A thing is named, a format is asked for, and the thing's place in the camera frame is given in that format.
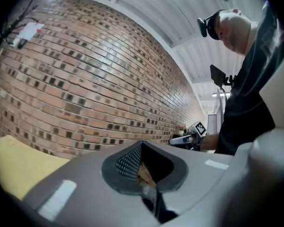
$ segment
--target black mesh fabric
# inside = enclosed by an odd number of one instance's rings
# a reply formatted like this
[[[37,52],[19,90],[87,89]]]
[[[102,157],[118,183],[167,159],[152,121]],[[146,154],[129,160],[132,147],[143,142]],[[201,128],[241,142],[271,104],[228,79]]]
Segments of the black mesh fabric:
[[[119,158],[115,164],[118,173],[130,181],[137,181],[141,165],[141,145]]]

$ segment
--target black cap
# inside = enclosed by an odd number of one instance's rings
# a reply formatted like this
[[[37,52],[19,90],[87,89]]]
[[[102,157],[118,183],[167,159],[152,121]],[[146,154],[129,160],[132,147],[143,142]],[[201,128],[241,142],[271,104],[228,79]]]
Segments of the black cap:
[[[207,32],[209,34],[209,36],[211,38],[213,38],[214,40],[220,40],[218,35],[216,34],[215,30],[214,30],[214,22],[216,20],[217,15],[219,14],[219,12],[221,12],[223,9],[219,10],[218,12],[214,13],[210,19],[208,20],[207,23]]]

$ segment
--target man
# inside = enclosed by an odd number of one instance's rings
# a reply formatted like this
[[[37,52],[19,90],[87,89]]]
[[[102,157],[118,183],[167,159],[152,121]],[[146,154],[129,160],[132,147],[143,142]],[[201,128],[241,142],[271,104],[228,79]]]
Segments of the man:
[[[238,9],[220,10],[210,17],[207,33],[245,56],[225,106],[220,133],[205,136],[201,144],[201,150],[234,155],[241,144],[275,127],[259,91],[284,58],[284,30],[266,2],[259,24]]]

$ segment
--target yellow cushion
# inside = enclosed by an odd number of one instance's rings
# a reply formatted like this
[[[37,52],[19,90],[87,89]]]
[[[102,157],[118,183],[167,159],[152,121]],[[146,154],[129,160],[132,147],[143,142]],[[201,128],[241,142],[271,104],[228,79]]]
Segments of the yellow cushion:
[[[68,161],[33,149],[10,135],[0,138],[0,184],[20,200]]]

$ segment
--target man's hand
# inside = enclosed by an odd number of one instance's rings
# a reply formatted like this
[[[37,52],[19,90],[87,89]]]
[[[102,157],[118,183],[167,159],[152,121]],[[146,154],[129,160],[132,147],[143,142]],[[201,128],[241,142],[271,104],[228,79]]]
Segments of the man's hand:
[[[218,146],[219,133],[206,135],[202,140],[200,150],[216,150]]]

